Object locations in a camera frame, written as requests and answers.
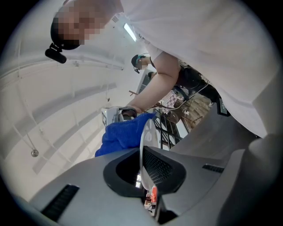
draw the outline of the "ceiling light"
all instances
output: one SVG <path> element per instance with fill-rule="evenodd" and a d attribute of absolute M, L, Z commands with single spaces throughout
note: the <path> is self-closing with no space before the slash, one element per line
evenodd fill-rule
<path fill-rule="evenodd" d="M 132 37 L 134 41 L 137 40 L 136 36 L 134 35 L 133 31 L 130 29 L 127 23 L 124 25 L 124 29 L 129 33 L 129 35 Z"/>

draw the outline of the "white shirt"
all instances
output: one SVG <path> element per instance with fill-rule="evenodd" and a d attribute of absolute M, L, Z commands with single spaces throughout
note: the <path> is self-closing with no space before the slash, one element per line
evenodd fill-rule
<path fill-rule="evenodd" d="M 283 132 L 281 59 L 256 16 L 234 0 L 121 0 L 152 60 L 165 51 L 208 78 L 231 115 L 263 137 Z"/>

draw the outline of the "blue towel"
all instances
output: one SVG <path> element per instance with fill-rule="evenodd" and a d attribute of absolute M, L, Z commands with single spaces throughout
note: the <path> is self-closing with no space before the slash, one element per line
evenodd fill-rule
<path fill-rule="evenodd" d="M 121 151 L 128 148 L 139 147 L 142 131 L 148 119 L 155 114 L 141 114 L 133 120 L 115 122 L 105 128 L 102 145 L 96 151 L 95 157 Z"/>

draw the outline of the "person wearing white shirt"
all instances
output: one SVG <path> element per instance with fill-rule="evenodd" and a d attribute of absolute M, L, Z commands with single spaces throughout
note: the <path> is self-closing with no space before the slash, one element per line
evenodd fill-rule
<path fill-rule="evenodd" d="M 251 132 L 261 137 L 283 132 L 277 121 L 283 110 L 282 61 L 266 29 L 244 4 L 235 0 L 71 0 L 57 14 L 59 35 L 82 43 L 122 12 L 157 70 L 129 103 L 138 113 L 172 89 L 180 59 L 206 75 L 231 115 Z"/>

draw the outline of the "white ceiling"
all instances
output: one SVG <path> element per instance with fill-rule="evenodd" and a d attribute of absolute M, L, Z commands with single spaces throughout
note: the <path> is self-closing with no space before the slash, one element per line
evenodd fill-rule
<path fill-rule="evenodd" d="M 65 64 L 45 57 L 62 2 L 38 5 L 11 37 L 1 61 L 1 170 L 11 191 L 26 200 L 94 156 L 104 133 L 100 109 L 126 105 L 132 98 L 128 90 L 137 91 L 142 78 L 130 60 L 145 50 L 122 28 L 122 16 L 84 46 L 65 51 Z"/>

